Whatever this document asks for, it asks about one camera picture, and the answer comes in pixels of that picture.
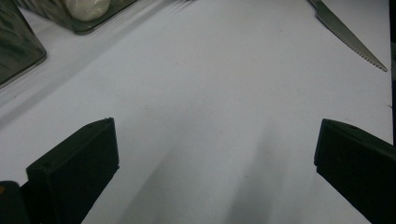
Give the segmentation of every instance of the serrated knife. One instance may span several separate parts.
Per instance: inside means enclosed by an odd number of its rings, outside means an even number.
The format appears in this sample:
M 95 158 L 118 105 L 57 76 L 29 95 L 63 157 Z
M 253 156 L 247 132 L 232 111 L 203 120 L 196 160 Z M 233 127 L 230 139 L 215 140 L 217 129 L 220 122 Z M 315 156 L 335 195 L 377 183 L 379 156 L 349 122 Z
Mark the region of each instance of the serrated knife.
M 368 50 L 361 41 L 344 25 L 337 16 L 332 13 L 321 0 L 308 0 L 316 9 L 318 19 L 332 31 L 348 47 L 357 52 L 363 59 L 372 63 L 384 72 L 388 69 L 382 64 L 374 54 Z

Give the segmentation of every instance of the metal knife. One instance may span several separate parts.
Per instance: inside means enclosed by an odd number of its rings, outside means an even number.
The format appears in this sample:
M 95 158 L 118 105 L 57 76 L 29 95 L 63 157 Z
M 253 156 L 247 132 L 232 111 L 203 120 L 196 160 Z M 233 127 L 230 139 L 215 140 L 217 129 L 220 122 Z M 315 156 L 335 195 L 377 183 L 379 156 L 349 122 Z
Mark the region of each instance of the metal knife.
M 344 25 L 337 16 L 332 13 L 321 0 L 308 0 L 316 9 L 318 19 L 332 31 L 348 47 L 357 52 L 363 59 L 372 63 L 384 72 L 388 69 L 382 64 L 370 50 Z

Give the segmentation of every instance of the white round object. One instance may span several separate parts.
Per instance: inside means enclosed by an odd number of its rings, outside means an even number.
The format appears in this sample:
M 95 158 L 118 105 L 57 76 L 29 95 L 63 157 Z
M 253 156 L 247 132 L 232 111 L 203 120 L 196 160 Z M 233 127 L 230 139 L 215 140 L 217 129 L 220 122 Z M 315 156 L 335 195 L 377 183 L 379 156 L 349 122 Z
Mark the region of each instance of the white round object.
M 64 0 L 70 14 L 80 21 L 91 21 L 108 10 L 111 0 Z

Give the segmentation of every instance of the white tabletop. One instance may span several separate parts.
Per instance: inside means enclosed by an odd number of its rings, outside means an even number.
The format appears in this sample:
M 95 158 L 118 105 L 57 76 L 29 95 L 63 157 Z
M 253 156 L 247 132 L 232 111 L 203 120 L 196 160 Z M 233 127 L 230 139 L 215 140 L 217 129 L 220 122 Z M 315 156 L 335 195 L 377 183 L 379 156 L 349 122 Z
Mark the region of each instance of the white tabletop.
M 390 68 L 389 2 L 324 3 Z M 120 169 L 84 223 L 368 223 L 313 163 L 322 119 L 391 142 L 390 72 L 305 0 L 142 0 L 90 35 L 23 11 L 48 51 L 0 90 L 0 179 L 116 121 Z

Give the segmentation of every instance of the knife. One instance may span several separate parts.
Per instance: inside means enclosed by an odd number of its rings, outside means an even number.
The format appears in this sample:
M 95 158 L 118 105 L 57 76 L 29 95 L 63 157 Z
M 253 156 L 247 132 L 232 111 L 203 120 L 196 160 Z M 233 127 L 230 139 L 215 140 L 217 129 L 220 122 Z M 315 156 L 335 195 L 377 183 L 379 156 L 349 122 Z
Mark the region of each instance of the knife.
M 357 52 L 363 59 L 372 63 L 384 72 L 388 69 L 382 64 L 374 54 L 368 50 L 361 41 L 344 25 L 337 16 L 332 13 L 321 0 L 308 0 L 316 9 L 318 19 L 332 31 L 341 41 L 343 41 L 353 51 Z

